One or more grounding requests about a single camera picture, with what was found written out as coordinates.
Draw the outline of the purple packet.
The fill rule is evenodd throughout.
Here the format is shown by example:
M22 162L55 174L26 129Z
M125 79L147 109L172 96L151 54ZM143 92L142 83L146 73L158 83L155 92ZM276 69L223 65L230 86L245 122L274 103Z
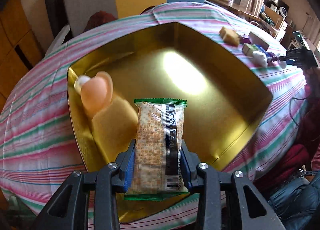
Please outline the purple packet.
M246 43L250 44L250 45L252 44L252 40L250 39L250 37L248 35L240 35L239 40L242 45L244 45Z

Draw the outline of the cracker packet green ends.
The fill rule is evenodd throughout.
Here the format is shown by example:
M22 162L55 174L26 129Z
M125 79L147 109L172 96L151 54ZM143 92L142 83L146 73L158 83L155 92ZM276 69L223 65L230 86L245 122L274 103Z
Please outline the cracker packet green ends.
M184 109L187 101L174 98L135 99L138 124L131 186L124 199L163 201L186 194L181 170Z

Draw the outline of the yellow sponge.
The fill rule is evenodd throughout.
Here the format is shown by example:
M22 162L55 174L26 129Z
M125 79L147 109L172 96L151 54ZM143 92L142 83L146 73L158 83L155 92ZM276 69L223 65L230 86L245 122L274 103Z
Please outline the yellow sponge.
M219 35L224 43L238 47L240 44L240 36L236 33L235 30L222 27L219 31Z
M93 117L93 138L106 163L114 162L119 153L127 151L136 138L137 122L136 110L118 95Z

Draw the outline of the white gold carton box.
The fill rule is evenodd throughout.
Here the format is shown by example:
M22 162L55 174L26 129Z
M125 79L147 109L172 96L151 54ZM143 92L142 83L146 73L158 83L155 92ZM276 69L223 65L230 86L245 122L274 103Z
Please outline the white gold carton box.
M249 32L248 37L251 40L252 44L261 46L265 51L267 51L270 47L270 45L264 39L260 38L253 32Z

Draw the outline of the small green white box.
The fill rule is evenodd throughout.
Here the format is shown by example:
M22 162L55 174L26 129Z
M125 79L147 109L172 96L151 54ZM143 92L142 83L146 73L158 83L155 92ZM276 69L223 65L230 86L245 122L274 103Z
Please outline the small green white box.
M242 47L242 52L249 57L252 57L255 51L259 51L259 48L253 44L245 43Z

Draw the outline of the wooden shelf with clutter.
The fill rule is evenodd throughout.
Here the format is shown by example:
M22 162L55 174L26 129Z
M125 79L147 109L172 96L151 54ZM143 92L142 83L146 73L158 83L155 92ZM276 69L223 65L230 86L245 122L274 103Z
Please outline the wooden shelf with clutter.
M272 20L271 25L277 32L272 36L284 46L289 43L293 32L292 21L288 17L289 6L283 0L264 0L261 11Z

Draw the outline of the striped pink green bedsheet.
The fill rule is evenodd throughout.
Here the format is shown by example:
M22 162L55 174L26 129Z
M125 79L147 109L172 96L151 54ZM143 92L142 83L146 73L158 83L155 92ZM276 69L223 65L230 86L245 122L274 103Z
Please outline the striped pink green bedsheet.
M180 22L221 43L219 30L230 27L262 37L272 52L283 47L259 28L227 10L192 2L165 3L146 13L94 28L64 43L29 71L9 95L1 113L1 189L5 197L19 197L39 213L63 180L84 168L67 106L67 69L99 46L139 29ZM261 68L228 47L273 94L273 101L255 138L225 171L242 170L256 180L271 170L293 145L305 114L305 78L302 71L278 65Z

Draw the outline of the gold metal tin box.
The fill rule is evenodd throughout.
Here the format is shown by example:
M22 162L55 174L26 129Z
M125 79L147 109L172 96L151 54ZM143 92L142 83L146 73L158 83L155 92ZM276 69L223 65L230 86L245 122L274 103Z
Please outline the gold metal tin box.
M235 55L178 22L115 39L68 69L68 107L87 171L97 171L128 148L104 140L98 147L92 123L74 89L78 76L107 72L114 93L133 104L139 98L185 99L183 138L189 151L223 170L251 140L273 99L264 83Z

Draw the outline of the wooden side table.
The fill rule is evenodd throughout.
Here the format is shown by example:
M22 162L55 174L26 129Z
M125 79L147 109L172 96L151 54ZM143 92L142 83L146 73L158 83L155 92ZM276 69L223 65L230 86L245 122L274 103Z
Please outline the wooden side table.
M205 0L205 3L211 4L211 5L218 5L222 8L227 9L229 12L232 12L233 14L237 15L240 18L246 19L246 20L254 20L254 21L260 21L260 17L256 17L250 13L244 12L242 9L240 9L240 6L234 3L228 3L221 0Z

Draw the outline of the peach powder puff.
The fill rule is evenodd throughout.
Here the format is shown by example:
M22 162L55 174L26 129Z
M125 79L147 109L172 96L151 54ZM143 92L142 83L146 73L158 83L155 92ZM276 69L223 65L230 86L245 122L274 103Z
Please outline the peach powder puff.
M85 113L92 119L99 111L111 104L113 97L113 81L104 71L98 72L95 77L89 78L80 90L80 98Z

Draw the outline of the white plastic wrapped item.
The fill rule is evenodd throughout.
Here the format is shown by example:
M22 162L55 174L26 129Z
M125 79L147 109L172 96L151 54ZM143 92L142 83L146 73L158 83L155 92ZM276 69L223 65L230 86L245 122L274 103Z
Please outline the white plastic wrapped item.
M88 82L89 80L91 80L91 78L89 76L86 75L80 75L77 77L77 79L74 82L74 89L75 91L80 94L81 93L81 88L83 87L83 85Z

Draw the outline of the dark red cushion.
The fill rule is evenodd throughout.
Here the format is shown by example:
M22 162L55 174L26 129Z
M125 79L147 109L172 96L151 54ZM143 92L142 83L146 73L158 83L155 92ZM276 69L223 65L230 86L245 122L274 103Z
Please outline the dark red cushion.
M114 17L111 13L107 13L105 11L99 11L95 14L93 14L90 18L89 21L84 28L84 32L87 32L88 30L91 30L93 28L99 27L103 24L116 21L117 18Z

